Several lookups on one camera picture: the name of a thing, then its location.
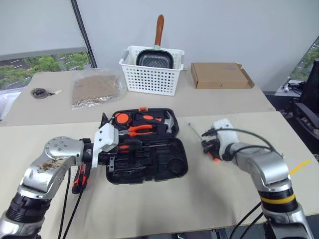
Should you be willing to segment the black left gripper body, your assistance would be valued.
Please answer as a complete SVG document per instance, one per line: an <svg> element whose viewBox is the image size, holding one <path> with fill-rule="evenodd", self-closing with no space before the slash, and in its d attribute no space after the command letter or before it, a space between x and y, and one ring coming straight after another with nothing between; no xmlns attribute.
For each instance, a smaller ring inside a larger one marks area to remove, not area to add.
<svg viewBox="0 0 319 239"><path fill-rule="evenodd" d="M115 171L115 159L117 158L117 152L100 152L98 155L98 164L107 166L108 173L114 173Z"/></svg>

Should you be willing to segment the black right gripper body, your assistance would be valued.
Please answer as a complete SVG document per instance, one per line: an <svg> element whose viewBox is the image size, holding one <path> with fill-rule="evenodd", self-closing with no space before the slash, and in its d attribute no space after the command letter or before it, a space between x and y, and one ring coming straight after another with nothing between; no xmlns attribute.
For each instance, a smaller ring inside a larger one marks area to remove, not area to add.
<svg viewBox="0 0 319 239"><path fill-rule="evenodd" d="M213 148L210 150L210 154L213 160L220 160L220 141L217 138L217 133L213 136Z"/></svg>

